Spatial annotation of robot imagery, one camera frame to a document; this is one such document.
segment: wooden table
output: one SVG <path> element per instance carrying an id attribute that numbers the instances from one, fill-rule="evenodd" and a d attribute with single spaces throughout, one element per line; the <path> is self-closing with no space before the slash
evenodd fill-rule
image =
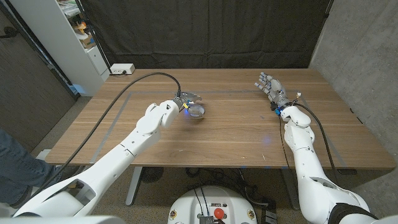
<path id="1" fill-rule="evenodd" d="M 326 80 L 309 69 L 170 69 L 136 70 L 126 77 L 109 77 L 86 105 L 46 157 L 61 164 L 84 140 L 112 99 L 131 80 L 161 71 L 173 75 L 182 91 L 203 98 L 206 109 L 202 120 L 181 112 L 169 129 L 162 129 L 161 140 L 145 150 L 132 163 L 136 166 L 164 167 L 265 167 L 287 166 L 280 140 L 279 120 L 270 110 L 266 94 L 254 86 L 260 72 L 278 78 L 294 99 L 302 92 L 301 104 L 318 116 L 329 138 L 337 168 L 392 169 L 393 158 L 361 124 Z M 173 80 L 153 76 L 137 82 L 123 94 L 94 135 L 72 160 L 87 165 L 105 155 L 136 126 L 153 102 L 172 99 L 177 87 Z M 316 123 L 314 147 L 321 164 L 330 168 L 325 144 Z M 294 166 L 291 150 L 285 144 L 289 165 Z"/>

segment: person's leg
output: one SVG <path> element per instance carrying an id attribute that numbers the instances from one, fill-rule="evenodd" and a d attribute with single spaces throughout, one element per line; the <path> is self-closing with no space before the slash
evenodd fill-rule
<path id="1" fill-rule="evenodd" d="M 0 176 L 18 184 L 40 187 L 57 170 L 45 161 L 34 159 L 13 137 L 0 129 Z M 48 186 L 57 183 L 61 176 L 59 173 Z"/>
<path id="2" fill-rule="evenodd" d="M 0 202 L 9 205 L 15 204 L 28 191 L 29 186 L 13 182 L 0 176 Z"/>

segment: concrete wall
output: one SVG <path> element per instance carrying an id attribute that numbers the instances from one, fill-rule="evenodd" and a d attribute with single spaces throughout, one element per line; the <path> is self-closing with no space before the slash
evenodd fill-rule
<path id="1" fill-rule="evenodd" d="M 398 1 L 335 0 L 310 68 L 321 72 L 398 162 Z M 398 214 L 398 169 L 378 174 L 342 178 L 378 217 Z"/>

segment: white box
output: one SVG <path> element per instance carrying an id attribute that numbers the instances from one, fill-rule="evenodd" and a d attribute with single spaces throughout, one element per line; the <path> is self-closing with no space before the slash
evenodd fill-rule
<path id="1" fill-rule="evenodd" d="M 136 68 L 133 63 L 114 63 L 111 66 L 113 75 L 123 74 L 123 71 L 126 71 L 125 74 L 132 74 L 135 69 Z"/>

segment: black curtain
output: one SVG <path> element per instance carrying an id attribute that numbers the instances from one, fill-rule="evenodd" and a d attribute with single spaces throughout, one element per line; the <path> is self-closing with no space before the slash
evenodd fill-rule
<path id="1" fill-rule="evenodd" d="M 83 0 L 110 64 L 307 68 L 329 0 Z"/>

